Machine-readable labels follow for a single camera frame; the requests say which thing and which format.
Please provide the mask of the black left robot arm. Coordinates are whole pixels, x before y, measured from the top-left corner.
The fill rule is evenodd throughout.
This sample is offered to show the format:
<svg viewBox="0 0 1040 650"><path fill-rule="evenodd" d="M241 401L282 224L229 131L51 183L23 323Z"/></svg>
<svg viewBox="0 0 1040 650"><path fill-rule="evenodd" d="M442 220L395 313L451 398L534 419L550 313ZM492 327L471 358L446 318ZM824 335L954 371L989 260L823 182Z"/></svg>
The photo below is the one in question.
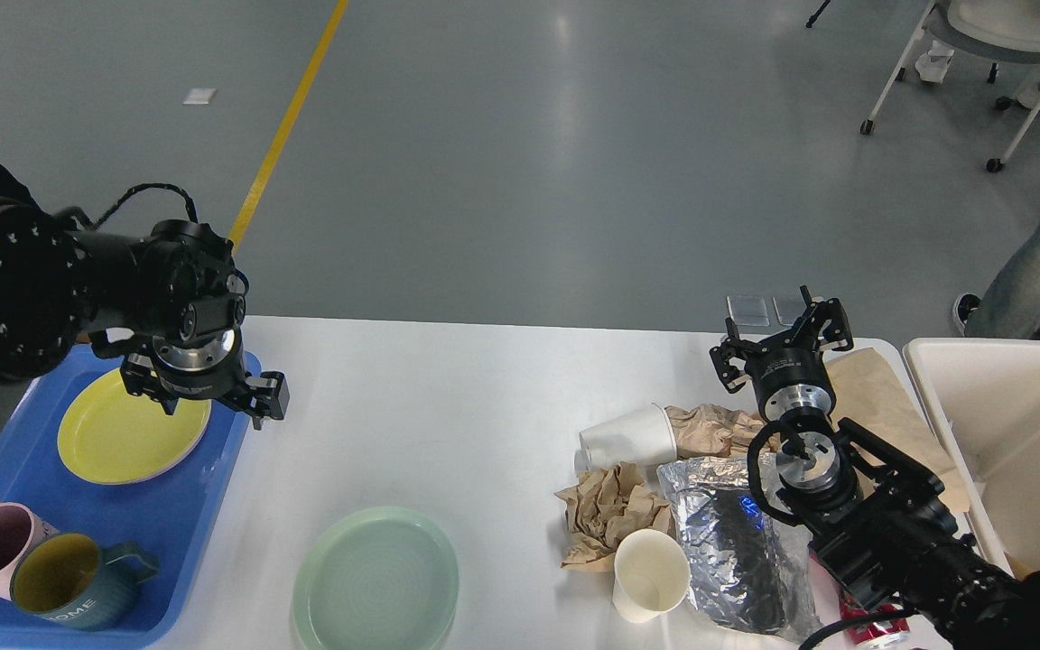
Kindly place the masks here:
<svg viewBox="0 0 1040 650"><path fill-rule="evenodd" d="M256 428L283 420L285 375L248 371L249 282L234 243L198 219L191 198L185 211L127 237L81 209L0 197L0 385L49 374L86 337L96 357L120 359L129 395L166 414L210 400Z"/></svg>

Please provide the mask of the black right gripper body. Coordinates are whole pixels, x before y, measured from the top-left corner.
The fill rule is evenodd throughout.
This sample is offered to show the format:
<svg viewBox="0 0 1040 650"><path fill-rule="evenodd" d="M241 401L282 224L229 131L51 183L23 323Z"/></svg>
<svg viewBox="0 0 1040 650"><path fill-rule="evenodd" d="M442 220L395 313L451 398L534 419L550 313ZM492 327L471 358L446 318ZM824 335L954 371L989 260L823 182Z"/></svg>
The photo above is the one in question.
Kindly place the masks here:
<svg viewBox="0 0 1040 650"><path fill-rule="evenodd" d="M763 346L748 358L748 376L754 384L758 414L765 423L783 419L795 410L832 415L835 391L820 350Z"/></svg>

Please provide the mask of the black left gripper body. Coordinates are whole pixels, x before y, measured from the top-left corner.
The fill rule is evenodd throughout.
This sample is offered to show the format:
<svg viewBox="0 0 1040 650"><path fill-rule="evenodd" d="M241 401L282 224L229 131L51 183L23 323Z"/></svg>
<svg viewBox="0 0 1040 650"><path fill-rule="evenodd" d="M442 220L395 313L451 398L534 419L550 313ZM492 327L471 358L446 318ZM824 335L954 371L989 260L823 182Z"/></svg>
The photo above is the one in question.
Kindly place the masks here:
<svg viewBox="0 0 1040 650"><path fill-rule="evenodd" d="M248 376L240 330L223 330L190 348L162 337L136 340L136 354L150 359L155 373L179 399L236 402L236 386Z"/></svg>

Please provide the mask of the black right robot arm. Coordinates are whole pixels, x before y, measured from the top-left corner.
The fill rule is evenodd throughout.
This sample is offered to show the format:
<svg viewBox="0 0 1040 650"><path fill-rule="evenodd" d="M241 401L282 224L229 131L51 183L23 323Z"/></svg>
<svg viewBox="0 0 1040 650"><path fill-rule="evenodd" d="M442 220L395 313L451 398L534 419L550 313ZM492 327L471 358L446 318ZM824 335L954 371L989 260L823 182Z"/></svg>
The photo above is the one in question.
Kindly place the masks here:
<svg viewBox="0 0 1040 650"><path fill-rule="evenodd" d="M747 447L748 490L768 517L812 534L812 557L866 612L899 597L956 649L1040 649L1040 571L1022 580L957 535L943 482L863 425L832 420L825 350L854 346L838 298L801 288L791 328L759 341L726 321L710 350L731 394L754 387L764 427Z"/></svg>

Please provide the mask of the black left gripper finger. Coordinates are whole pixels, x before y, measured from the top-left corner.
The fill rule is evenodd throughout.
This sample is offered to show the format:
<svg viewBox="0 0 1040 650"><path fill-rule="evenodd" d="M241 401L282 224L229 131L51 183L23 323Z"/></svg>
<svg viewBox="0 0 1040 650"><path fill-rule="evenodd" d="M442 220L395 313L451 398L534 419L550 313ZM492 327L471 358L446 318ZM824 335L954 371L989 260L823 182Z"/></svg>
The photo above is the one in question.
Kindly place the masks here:
<svg viewBox="0 0 1040 650"><path fill-rule="evenodd" d="M283 421L289 402L290 387L285 373L281 371L265 371L259 376L248 375L236 386L237 408L248 414L255 431L262 431L265 421Z"/></svg>
<svg viewBox="0 0 1040 650"><path fill-rule="evenodd" d="M148 357L141 354L128 354L119 367L121 382L131 396L147 396L152 402L159 404L166 415L176 413L178 396L173 394L160 376L155 373Z"/></svg>

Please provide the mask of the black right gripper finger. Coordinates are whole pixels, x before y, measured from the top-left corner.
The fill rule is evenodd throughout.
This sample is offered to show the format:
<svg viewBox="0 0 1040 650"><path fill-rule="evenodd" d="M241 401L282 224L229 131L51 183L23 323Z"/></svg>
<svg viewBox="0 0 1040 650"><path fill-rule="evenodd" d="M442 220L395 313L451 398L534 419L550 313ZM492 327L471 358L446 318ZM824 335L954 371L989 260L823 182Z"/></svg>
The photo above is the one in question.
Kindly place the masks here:
<svg viewBox="0 0 1040 650"><path fill-rule="evenodd" d="M814 297L808 287L800 287L804 312L783 334L783 349L853 350L849 314L837 297Z"/></svg>
<svg viewBox="0 0 1040 650"><path fill-rule="evenodd" d="M733 318L726 318L725 326L725 337L709 350L710 361L728 394L737 394L752 378L751 363L760 357L760 345L743 339Z"/></svg>

